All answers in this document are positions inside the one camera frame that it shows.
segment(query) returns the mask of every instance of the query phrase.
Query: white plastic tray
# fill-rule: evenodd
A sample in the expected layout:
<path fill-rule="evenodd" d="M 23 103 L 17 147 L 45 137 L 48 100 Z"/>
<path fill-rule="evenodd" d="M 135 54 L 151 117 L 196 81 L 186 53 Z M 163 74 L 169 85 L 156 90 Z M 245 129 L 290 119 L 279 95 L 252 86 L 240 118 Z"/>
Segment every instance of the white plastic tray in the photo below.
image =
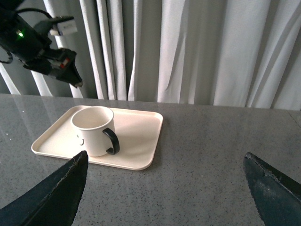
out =
<path fill-rule="evenodd" d="M 34 143 L 35 154 L 71 159 L 82 151 L 73 131 L 70 118 L 80 109 L 89 106 L 75 106 L 69 109 Z M 145 112 L 111 108 L 114 112 L 115 132 L 119 138 L 120 151 L 116 155 L 106 154 L 89 157 L 89 163 L 143 170 L 150 166 L 161 131 L 163 117 L 156 112 Z"/>

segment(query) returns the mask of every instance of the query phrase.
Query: black mug handle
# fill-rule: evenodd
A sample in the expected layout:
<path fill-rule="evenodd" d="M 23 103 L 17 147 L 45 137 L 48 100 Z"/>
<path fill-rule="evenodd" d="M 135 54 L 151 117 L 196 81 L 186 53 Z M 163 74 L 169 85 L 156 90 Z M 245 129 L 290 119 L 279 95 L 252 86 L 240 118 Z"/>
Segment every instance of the black mug handle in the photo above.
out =
<path fill-rule="evenodd" d="M 111 140 L 111 142 L 113 144 L 113 147 L 110 147 L 107 150 L 107 153 L 109 153 L 109 154 L 117 154 L 119 152 L 119 150 L 120 150 L 120 146 L 119 146 L 119 141 L 118 141 L 118 138 L 117 138 L 116 134 L 110 128 L 105 128 L 103 130 L 103 133 L 110 138 L 110 140 Z"/>

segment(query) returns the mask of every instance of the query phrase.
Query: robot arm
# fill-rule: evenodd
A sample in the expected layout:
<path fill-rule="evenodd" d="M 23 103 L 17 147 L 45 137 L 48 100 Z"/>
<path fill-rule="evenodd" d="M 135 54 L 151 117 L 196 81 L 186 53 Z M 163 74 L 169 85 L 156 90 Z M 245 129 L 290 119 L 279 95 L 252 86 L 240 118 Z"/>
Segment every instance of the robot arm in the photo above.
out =
<path fill-rule="evenodd" d="M 48 38 L 51 29 L 73 17 L 52 18 L 44 12 L 48 19 L 32 28 L 19 16 L 19 13 L 27 10 L 15 11 L 23 1 L 0 0 L 0 46 L 9 56 L 8 61 L 2 63 L 11 63 L 13 54 L 26 69 L 81 87 L 83 81 L 75 67 L 76 52 L 66 48 L 51 49 L 52 41 Z"/>

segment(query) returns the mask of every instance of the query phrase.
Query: white mug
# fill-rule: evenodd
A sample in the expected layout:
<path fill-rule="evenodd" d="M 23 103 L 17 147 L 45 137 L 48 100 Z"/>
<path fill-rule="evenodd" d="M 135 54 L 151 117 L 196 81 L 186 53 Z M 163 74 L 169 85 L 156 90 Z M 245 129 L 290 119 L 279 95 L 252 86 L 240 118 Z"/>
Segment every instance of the white mug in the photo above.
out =
<path fill-rule="evenodd" d="M 113 119 L 114 112 L 103 106 L 81 109 L 71 117 L 71 124 L 80 138 L 79 145 L 85 148 L 89 156 L 119 152 Z"/>

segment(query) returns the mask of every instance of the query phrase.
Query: mug rim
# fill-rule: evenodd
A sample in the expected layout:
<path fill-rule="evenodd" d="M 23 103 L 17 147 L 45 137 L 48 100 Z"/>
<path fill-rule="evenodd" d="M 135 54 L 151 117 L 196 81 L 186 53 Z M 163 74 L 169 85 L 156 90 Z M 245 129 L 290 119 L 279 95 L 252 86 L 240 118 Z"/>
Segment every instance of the mug rim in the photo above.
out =
<path fill-rule="evenodd" d="M 105 109 L 106 111 L 110 111 L 110 113 L 111 113 L 110 119 L 105 124 L 103 124 L 101 126 L 97 126 L 97 127 L 92 127 L 92 128 L 82 128 L 82 127 L 79 127 L 79 126 L 75 125 L 74 122 L 73 122 L 73 118 L 75 117 L 75 115 L 77 115 L 78 113 L 80 113 L 80 112 L 82 112 L 84 110 L 90 109 L 90 108 L 101 108 L 101 109 Z M 79 111 L 77 111 L 76 113 L 74 113 L 73 116 L 71 117 L 71 124 L 72 124 L 72 126 L 76 127 L 79 130 L 90 131 L 90 130 L 100 129 L 100 128 L 103 128 L 103 127 L 107 126 L 110 122 L 112 122 L 113 119 L 114 119 L 114 112 L 109 107 L 105 107 L 105 106 L 90 106 L 90 107 L 87 107 L 87 108 L 80 109 Z"/>

